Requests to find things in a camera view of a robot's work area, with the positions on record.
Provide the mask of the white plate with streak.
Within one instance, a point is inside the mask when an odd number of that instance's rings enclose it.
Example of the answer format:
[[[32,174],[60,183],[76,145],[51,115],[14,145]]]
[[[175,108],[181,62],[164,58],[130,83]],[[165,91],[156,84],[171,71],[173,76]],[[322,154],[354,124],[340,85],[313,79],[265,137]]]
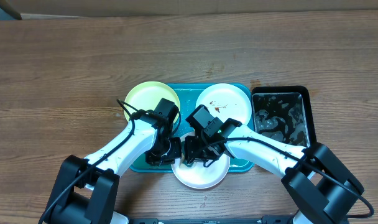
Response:
[[[202,162],[186,165],[184,156],[175,159],[171,165],[176,178],[184,185],[193,189],[208,189],[219,184],[229,170],[230,157],[223,154],[209,167],[203,167]]]

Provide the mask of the yellow-green plate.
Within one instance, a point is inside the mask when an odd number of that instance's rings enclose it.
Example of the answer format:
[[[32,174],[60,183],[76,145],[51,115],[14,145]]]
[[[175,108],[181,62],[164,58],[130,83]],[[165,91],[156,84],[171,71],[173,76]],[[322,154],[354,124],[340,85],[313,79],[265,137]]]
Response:
[[[161,82],[138,84],[127,94],[124,102],[138,110],[155,110],[162,98],[174,102],[178,110],[180,110],[180,100],[176,92]]]

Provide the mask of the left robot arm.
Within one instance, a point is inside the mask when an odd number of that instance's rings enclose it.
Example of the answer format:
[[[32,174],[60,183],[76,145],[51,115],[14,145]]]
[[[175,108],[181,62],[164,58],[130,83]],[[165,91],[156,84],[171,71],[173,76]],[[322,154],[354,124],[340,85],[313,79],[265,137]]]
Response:
[[[180,157],[173,121],[178,107],[158,106],[131,114],[125,129],[100,150],[61,164],[40,223],[129,223],[115,211],[119,179],[142,154],[152,166]]]

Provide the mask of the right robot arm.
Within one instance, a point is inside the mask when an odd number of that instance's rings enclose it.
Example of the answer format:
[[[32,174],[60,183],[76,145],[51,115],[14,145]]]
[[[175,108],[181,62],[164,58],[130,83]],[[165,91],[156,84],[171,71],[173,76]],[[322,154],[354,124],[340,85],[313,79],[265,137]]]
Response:
[[[235,119],[187,118],[195,136],[188,161],[217,160],[222,153],[245,159],[280,177],[298,207],[293,223],[342,223],[364,188],[323,144],[293,146],[256,133]]]

